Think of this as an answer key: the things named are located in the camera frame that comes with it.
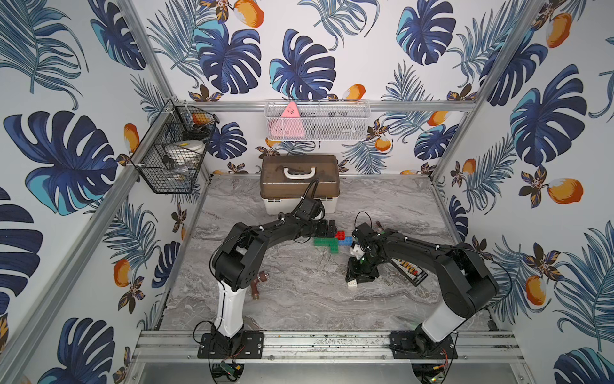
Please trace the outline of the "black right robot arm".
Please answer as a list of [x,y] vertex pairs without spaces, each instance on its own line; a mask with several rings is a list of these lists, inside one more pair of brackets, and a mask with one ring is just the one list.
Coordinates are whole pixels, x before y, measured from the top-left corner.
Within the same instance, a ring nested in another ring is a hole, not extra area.
[[391,229],[378,233],[367,223],[354,229],[353,239],[363,254],[348,262],[346,279],[350,282],[371,283],[378,277],[379,265],[395,260],[437,277],[441,302],[412,332],[417,345],[444,341],[500,292],[481,256],[465,246],[429,243]]

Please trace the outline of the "brown lidded storage box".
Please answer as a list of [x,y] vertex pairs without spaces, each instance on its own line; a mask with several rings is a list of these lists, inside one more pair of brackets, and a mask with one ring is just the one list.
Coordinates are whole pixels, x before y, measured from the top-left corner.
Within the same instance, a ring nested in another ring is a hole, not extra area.
[[260,195],[269,215],[289,213],[302,196],[321,200],[326,213],[334,213],[340,194],[333,155],[281,155],[262,160]]

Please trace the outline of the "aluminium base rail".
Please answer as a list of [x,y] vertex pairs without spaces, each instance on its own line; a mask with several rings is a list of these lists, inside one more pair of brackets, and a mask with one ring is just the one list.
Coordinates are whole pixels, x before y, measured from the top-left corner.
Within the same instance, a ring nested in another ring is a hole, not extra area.
[[[457,331],[428,354],[409,353],[401,331],[265,331],[249,334],[237,361],[249,363],[523,363],[508,331]],[[144,331],[133,353],[139,363],[213,362],[223,356],[209,335]]]

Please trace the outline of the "white mesh wall basket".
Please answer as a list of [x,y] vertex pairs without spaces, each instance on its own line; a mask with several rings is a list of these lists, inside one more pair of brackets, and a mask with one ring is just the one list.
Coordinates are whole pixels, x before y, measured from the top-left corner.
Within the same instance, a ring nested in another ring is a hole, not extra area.
[[[305,127],[300,139],[272,139],[269,121],[281,115],[289,102],[296,102]],[[273,141],[351,141],[367,135],[371,108],[367,102],[356,100],[272,100],[265,103],[268,138]]]

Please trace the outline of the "pink triangle card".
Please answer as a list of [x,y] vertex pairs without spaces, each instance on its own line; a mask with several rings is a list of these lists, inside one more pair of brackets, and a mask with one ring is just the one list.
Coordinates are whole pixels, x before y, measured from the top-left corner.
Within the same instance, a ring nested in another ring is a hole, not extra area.
[[269,133],[272,139],[300,139],[305,137],[305,127],[296,102],[289,102],[276,118],[269,121]]

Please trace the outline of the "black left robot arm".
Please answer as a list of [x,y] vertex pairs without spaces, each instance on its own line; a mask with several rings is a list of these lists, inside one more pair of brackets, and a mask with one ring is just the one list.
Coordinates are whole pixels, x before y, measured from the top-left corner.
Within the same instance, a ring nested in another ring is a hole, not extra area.
[[268,249],[284,242],[310,240],[328,225],[323,202],[316,198],[319,181],[305,188],[289,213],[280,213],[266,224],[248,226],[236,223],[214,251],[210,267],[218,287],[216,334],[234,340],[244,329],[243,308],[246,290],[261,271]]

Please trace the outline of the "white object in basket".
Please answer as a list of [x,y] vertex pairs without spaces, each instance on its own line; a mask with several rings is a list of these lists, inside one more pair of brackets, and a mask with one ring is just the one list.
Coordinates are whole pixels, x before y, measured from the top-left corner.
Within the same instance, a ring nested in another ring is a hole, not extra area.
[[167,144],[163,148],[162,161],[166,166],[176,167],[188,163],[198,163],[205,151],[204,142],[190,140]]

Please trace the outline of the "blue lego brick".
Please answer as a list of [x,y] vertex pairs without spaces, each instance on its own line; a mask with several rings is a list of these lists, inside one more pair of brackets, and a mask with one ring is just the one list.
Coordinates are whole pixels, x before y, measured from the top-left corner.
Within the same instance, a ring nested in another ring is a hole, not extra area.
[[354,239],[352,237],[345,237],[344,239],[337,240],[340,246],[352,246]]

